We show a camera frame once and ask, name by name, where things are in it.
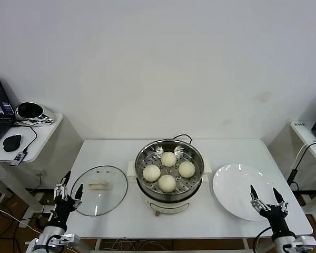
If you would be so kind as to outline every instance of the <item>black cable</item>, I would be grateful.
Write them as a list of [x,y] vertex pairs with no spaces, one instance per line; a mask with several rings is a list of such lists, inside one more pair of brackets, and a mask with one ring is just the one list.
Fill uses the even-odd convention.
[[268,231],[269,229],[271,229],[271,227],[268,227],[266,229],[263,229],[255,238],[253,241],[253,252],[256,253],[256,248],[258,247],[257,242],[259,241],[260,236],[265,233],[266,231]]
[[192,142],[192,138],[191,138],[188,134],[186,134],[186,133],[179,134],[179,135],[177,135],[177,136],[175,136],[175,137],[173,137],[173,138],[174,138],[174,139],[176,139],[176,138],[181,137],[181,136],[187,136],[187,137],[190,139],[189,144],[191,144],[191,142]]
[[[10,212],[10,214],[13,216],[13,213],[12,213],[11,209],[9,209],[6,205],[4,205],[4,204],[2,204],[2,203],[0,203],[0,205],[2,205],[2,206],[4,206],[5,208],[7,208],[7,210]],[[8,219],[8,220],[11,221],[11,223],[10,223],[9,226],[5,229],[5,231],[3,231],[3,232],[0,234],[0,239],[1,239],[1,236],[3,236],[3,235],[11,228],[11,226],[13,225],[14,219],[12,219],[11,217],[6,217],[6,216],[5,216],[3,213],[1,213],[1,212],[0,212],[0,214],[1,214],[4,218],[6,218],[6,219]]]
[[296,185],[297,186],[297,191],[300,191],[300,187],[299,187],[299,184],[298,183],[296,183],[296,182],[292,182],[294,185]]
[[282,249],[285,253],[290,253],[289,251],[287,251],[287,249],[290,249],[291,248],[291,245],[290,244],[286,244],[286,245],[283,245]]
[[305,151],[303,152],[303,155],[301,156],[300,161],[298,162],[298,164],[296,165],[296,167],[295,167],[295,169],[294,169],[294,170],[297,170],[297,168],[299,167],[299,165],[300,165],[300,163],[301,163],[301,161],[302,161],[302,159],[303,159],[303,157],[304,157],[305,153],[307,152],[307,150],[308,150],[311,146],[313,146],[313,145],[315,145],[315,144],[316,144],[316,142],[315,142],[315,143],[310,144],[309,146],[307,146],[307,148],[306,148],[306,149],[305,149]]
[[60,236],[60,235],[52,235],[52,236],[50,236],[50,237],[48,238],[48,240],[47,240],[47,242],[46,242],[46,247],[45,247],[47,253],[49,253],[49,249],[48,249],[49,243],[51,242],[51,240],[52,240],[53,238],[60,239],[61,236]]
[[[19,219],[20,221],[22,221],[22,220],[32,220],[32,219],[34,219],[34,218],[25,218],[25,219],[22,219],[22,217],[23,217],[23,215],[25,214],[26,211],[23,212],[22,216],[21,216],[20,219]],[[17,225],[16,225],[16,227],[15,227],[15,229],[14,229],[13,237],[12,237],[12,238],[8,238],[8,239],[13,239],[13,253],[15,253],[15,251],[14,251],[14,250],[15,250],[14,241],[16,241],[18,250],[19,250],[19,252],[21,253],[19,243],[18,243],[17,239],[15,238],[15,235],[16,235],[16,232],[17,232],[17,228],[18,228],[18,227],[19,227],[19,222],[17,223]]]
[[23,153],[27,152],[27,149],[29,148],[29,146],[37,139],[37,133],[35,132],[35,130],[33,129],[32,126],[30,125],[19,125],[19,124],[13,124],[13,127],[24,127],[24,128],[30,128],[34,133],[35,133],[35,137],[34,139],[27,145],[27,147],[25,147],[25,149],[22,151]]
[[294,182],[295,176],[296,176],[296,174],[297,174],[297,172],[298,172],[297,168],[299,167],[299,165],[300,165],[300,163],[301,163],[301,161],[302,161],[302,159],[303,159],[305,153],[307,152],[307,150],[308,150],[311,146],[313,146],[313,145],[315,145],[315,144],[316,144],[316,142],[315,142],[315,143],[312,143],[312,144],[310,144],[310,145],[307,146],[307,148],[306,148],[305,151],[303,152],[303,155],[301,156],[301,158],[300,158],[298,164],[297,164],[296,167],[290,172],[290,175],[289,175],[289,177],[288,177],[288,179],[287,179],[287,184],[289,185],[289,187],[290,187],[291,184],[293,184],[293,182]]
[[[2,204],[2,203],[0,203],[0,205],[2,205],[3,207],[5,207],[9,212],[10,212],[10,214],[13,216],[13,213],[12,213],[12,211],[11,211],[11,209],[9,209],[8,208],[8,206],[6,206],[6,205],[4,205],[4,204]],[[0,215],[2,216],[2,217],[4,217],[4,218],[6,218],[6,219],[8,219],[8,220],[14,220],[13,218],[11,218],[11,217],[7,217],[4,213],[2,213],[2,212],[0,212]]]
[[135,241],[132,245],[131,245],[131,247],[130,247],[130,249],[129,249],[129,251],[131,251],[132,250],[132,248],[133,247],[135,247],[135,245],[138,243],[138,242],[140,242],[141,240],[137,240],[137,241]]

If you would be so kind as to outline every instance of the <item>white wall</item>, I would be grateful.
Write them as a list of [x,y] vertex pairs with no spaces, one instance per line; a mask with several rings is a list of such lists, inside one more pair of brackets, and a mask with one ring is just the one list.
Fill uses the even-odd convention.
[[316,1],[0,1],[0,76],[82,139],[270,143],[316,112]]

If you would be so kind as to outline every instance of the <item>power cord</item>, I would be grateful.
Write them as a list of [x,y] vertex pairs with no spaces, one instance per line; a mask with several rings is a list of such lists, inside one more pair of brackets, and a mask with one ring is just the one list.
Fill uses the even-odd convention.
[[34,189],[30,190],[29,193],[35,191],[35,190],[36,190],[37,188],[39,188],[39,187],[41,186],[41,184],[42,184],[42,180],[41,180],[42,175],[38,174],[37,176],[38,176],[38,178],[39,178],[39,183],[38,183],[37,187],[35,187]]
[[186,136],[186,137],[188,137],[188,138],[190,139],[189,144],[192,143],[192,138],[191,138],[188,134],[186,134],[186,133],[179,134],[179,135],[177,135],[177,136],[175,136],[175,137],[173,137],[173,138],[176,139],[176,138],[181,137],[181,136]]
[[[297,172],[298,172],[297,168],[299,167],[299,165],[300,165],[300,163],[301,163],[301,161],[302,161],[302,159],[303,159],[305,153],[306,153],[307,150],[309,149],[309,147],[311,147],[311,146],[313,146],[313,145],[316,145],[316,141],[313,142],[313,143],[311,143],[311,144],[309,144],[309,145],[307,146],[307,148],[306,148],[305,151],[303,152],[303,154],[302,154],[302,156],[301,156],[299,162],[297,163],[297,165],[295,166],[295,168],[290,172],[290,175],[289,175],[289,177],[288,177],[288,179],[287,179],[287,184],[289,185],[289,187],[294,183],[294,184],[296,184],[297,187],[299,188],[299,185],[298,185],[296,182],[294,182],[294,179],[295,179],[296,174],[297,174]],[[294,160],[293,165],[291,166],[291,169],[292,169],[292,167],[295,165],[296,160],[297,160],[298,157],[299,157],[299,154],[301,153],[301,151],[303,150],[303,148],[304,148],[305,146],[306,146],[306,144],[302,146],[301,150],[299,151],[298,155],[296,156],[296,158],[295,158],[295,160]]]
[[[49,243],[51,242],[51,240],[53,238],[56,238],[56,239],[61,239],[61,236],[60,235],[52,235],[48,238],[47,242],[46,242],[46,252],[49,253]],[[64,246],[62,246],[62,249],[58,252],[58,253],[61,253],[62,251],[64,250]]]
[[23,224],[23,225],[29,227],[30,229],[32,229],[33,231],[37,232],[38,234],[41,234],[39,231],[35,230],[34,228],[30,227],[29,225],[27,225],[27,224],[25,224],[25,223],[19,221],[18,219],[16,219],[13,215],[10,215],[9,213],[7,213],[7,212],[5,212],[5,211],[3,211],[3,210],[1,210],[1,209],[0,209],[0,212],[5,213],[6,215],[10,216],[11,218],[13,218],[14,220],[16,220],[17,222],[19,222],[19,223],[21,223],[21,224]]
[[271,227],[267,227],[266,229],[263,229],[255,238],[253,241],[253,252],[256,253],[256,250],[258,249],[258,243],[260,240],[260,236],[265,233],[266,231],[268,231],[269,229],[271,229]]

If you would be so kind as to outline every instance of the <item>wooden floor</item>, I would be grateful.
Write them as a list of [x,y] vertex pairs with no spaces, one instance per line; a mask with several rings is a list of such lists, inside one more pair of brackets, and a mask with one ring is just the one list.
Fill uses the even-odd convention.
[[[52,194],[46,194],[42,199],[42,204],[50,205],[52,203]],[[27,209],[27,205],[17,196],[13,196],[11,199],[6,199],[3,203],[6,205],[13,213],[13,216],[16,218],[22,218],[23,213]],[[0,206],[4,211],[7,209],[4,206]],[[314,229],[314,237],[316,239],[316,224],[312,217],[308,216],[310,224]],[[35,219],[31,221],[31,226],[35,229]],[[21,252],[25,252],[27,246],[24,244],[26,241],[32,240],[37,236],[36,232],[28,229],[28,228],[19,228],[17,226],[17,222],[12,222],[11,220],[5,218],[0,214],[0,237],[7,239],[0,239],[0,253],[16,253],[19,252],[17,245],[15,244],[15,249],[13,251],[13,240],[15,237]],[[250,247],[252,246],[252,239],[248,240]],[[85,242],[91,247],[91,249],[95,248],[96,240],[93,239],[85,239]],[[107,249],[113,246],[114,240],[103,240],[100,246],[100,249]],[[122,250],[129,250],[134,244],[135,240],[132,242],[124,242],[122,245],[115,244],[114,248]],[[224,239],[224,240],[156,240],[156,242],[163,245],[167,250],[223,250],[223,249],[244,249],[242,239]],[[145,241],[140,241],[131,248],[131,250],[162,250],[161,246],[156,244],[146,244]]]

